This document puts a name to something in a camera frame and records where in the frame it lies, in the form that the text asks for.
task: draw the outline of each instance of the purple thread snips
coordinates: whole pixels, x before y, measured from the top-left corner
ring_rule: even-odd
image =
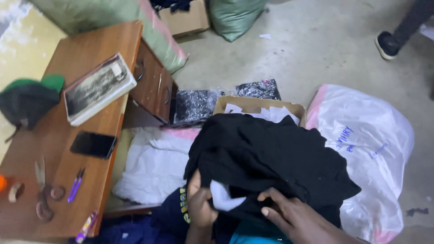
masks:
[[[72,185],[71,191],[69,192],[68,202],[72,202],[74,200],[74,198],[76,197],[81,180],[83,179],[83,176],[84,176],[84,170],[85,169],[86,168],[81,168],[80,171],[78,172],[77,177],[74,180],[74,184]]]

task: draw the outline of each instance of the scissors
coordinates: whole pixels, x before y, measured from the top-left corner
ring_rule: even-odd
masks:
[[[42,155],[42,165],[39,168],[38,162],[35,161],[36,180],[38,181],[39,194],[38,203],[36,204],[36,215],[41,220],[50,222],[54,216],[53,211],[49,208],[47,198],[51,197],[55,201],[62,200],[65,195],[65,188],[60,185],[45,184],[45,159]]]

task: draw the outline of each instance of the orange object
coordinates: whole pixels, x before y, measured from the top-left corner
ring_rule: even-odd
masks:
[[[3,175],[0,175],[0,191],[3,191],[6,189],[7,186],[7,180]]]

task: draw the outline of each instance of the smartphone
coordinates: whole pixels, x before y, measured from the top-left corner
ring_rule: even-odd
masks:
[[[108,159],[118,139],[115,136],[80,131],[71,146],[71,152]]]

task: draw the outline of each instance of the concrete floor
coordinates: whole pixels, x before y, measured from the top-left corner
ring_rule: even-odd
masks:
[[[374,45],[393,31],[411,0],[269,0],[240,39],[229,43],[213,31],[179,39],[190,53],[174,78],[183,89],[231,89],[274,78],[282,100],[308,107],[323,83],[357,89],[390,102],[411,122],[415,147],[405,169],[401,208],[434,211],[434,42],[416,34],[397,60],[384,61]],[[271,40],[260,34],[271,34]],[[404,217],[394,244],[434,240],[433,214]]]

